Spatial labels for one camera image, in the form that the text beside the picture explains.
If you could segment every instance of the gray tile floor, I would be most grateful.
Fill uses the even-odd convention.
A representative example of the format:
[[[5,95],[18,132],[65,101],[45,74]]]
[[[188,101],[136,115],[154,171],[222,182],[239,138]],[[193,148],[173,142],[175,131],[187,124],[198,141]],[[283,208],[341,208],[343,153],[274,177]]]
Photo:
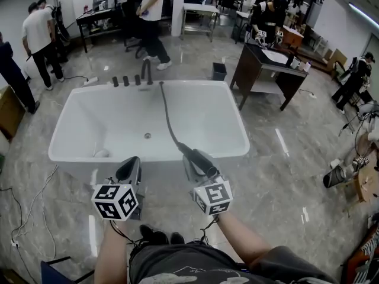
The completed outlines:
[[[212,43],[205,35],[198,34],[186,35],[184,41],[165,37],[163,43],[173,66],[164,72],[154,69],[154,79],[208,79],[212,62],[221,62],[224,58],[226,81],[230,82],[242,51],[242,44],[235,45],[230,39],[230,30],[230,27],[217,27]],[[88,54],[81,49],[74,51],[64,65],[65,76],[98,76],[104,83],[113,76],[133,77],[139,73],[142,61],[136,60],[133,52],[125,53],[119,39],[112,40],[99,39]],[[0,187],[14,188],[24,214],[54,169],[47,150],[62,107],[70,91],[83,84],[81,78],[65,83],[53,81],[51,92],[44,90],[42,81],[31,81],[41,106],[36,115],[25,115],[0,175]],[[340,264],[360,242],[365,233],[366,216],[377,204],[356,207],[348,217],[343,212],[348,202],[345,192],[323,187],[322,176],[329,161],[351,135],[345,130],[338,137],[345,117],[330,100],[337,89],[330,77],[311,70],[303,89],[314,92],[317,99],[309,97],[307,92],[299,92],[283,112],[279,110],[283,97],[253,93],[241,112],[251,143],[250,152],[233,163],[221,163],[221,168],[232,184],[235,197],[232,211],[239,218],[273,246],[289,246],[304,259],[339,277]],[[238,91],[234,93],[239,101]],[[287,145],[288,154],[283,151],[278,132]],[[72,279],[93,268],[94,254],[102,239],[104,225],[92,207],[91,195],[92,188],[87,182],[78,182],[60,169],[43,192],[47,224],[56,242],[56,257],[71,256],[76,262],[60,266]],[[10,243],[11,230],[20,222],[18,207],[7,193],[0,193],[0,203],[1,265],[15,269],[32,282]],[[133,238],[139,237],[138,226],[145,223],[167,233],[180,231],[189,241],[201,237],[200,228],[208,223],[177,182],[150,184],[145,206],[141,222],[128,221]],[[304,207],[309,222],[303,223]],[[44,226],[40,196],[32,214],[33,231],[18,241],[25,263],[40,282],[40,261],[54,255],[53,242]],[[92,245],[90,233],[94,233]],[[212,226],[207,235],[212,245],[238,259],[216,226]]]

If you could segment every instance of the faucet handle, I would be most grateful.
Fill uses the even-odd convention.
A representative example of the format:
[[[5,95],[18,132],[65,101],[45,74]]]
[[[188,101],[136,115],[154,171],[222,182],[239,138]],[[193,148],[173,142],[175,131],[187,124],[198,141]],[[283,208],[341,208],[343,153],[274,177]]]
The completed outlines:
[[[123,80],[124,80],[124,86],[129,86],[128,76],[123,76]]]
[[[118,80],[117,80],[117,77],[113,77],[112,78],[112,81],[113,81],[113,86],[116,88],[118,87]]]
[[[134,78],[135,78],[135,80],[136,80],[136,85],[137,85],[137,86],[141,85],[140,75],[135,75]]]

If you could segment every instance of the bathtub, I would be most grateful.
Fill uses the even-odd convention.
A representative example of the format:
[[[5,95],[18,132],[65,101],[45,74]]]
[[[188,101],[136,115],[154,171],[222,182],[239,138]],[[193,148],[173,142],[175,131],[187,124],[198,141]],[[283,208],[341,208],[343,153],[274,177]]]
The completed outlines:
[[[180,142],[215,159],[249,151],[245,128],[225,82],[173,80],[163,87],[172,129]],[[94,157],[101,150],[108,151],[109,157]],[[103,183],[131,156],[140,157],[143,179],[154,177],[157,170],[162,173],[168,162],[180,162],[174,168],[184,175],[182,154],[167,128],[159,84],[74,89],[50,142],[50,160],[86,183],[97,169],[96,183]]]

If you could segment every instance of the door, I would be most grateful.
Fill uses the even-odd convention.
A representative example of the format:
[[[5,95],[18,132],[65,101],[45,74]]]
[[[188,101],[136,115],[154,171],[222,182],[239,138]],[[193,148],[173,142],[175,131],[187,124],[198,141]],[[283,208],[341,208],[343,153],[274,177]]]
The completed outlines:
[[[58,5],[62,7],[63,23],[66,28],[73,24],[76,20],[73,10],[72,0],[58,0]]]
[[[371,62],[371,76],[370,76],[370,88],[369,93],[372,98],[379,102],[379,39],[372,35],[368,45],[365,49],[366,52],[370,52],[374,55],[375,63]]]

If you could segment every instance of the cardboard box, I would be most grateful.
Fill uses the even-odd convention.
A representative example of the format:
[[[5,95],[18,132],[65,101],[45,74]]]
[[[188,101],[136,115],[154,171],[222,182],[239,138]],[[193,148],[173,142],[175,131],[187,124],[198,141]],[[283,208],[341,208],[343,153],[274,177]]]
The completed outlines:
[[[10,86],[0,89],[0,130],[10,140],[17,132],[25,109]]]

